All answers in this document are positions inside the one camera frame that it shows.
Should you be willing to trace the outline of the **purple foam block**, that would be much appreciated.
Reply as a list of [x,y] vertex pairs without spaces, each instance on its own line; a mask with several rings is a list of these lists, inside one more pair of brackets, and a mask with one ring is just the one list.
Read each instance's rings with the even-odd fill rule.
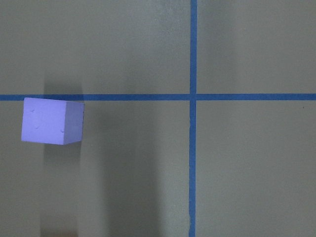
[[82,140],[84,103],[24,98],[21,140],[66,145]]

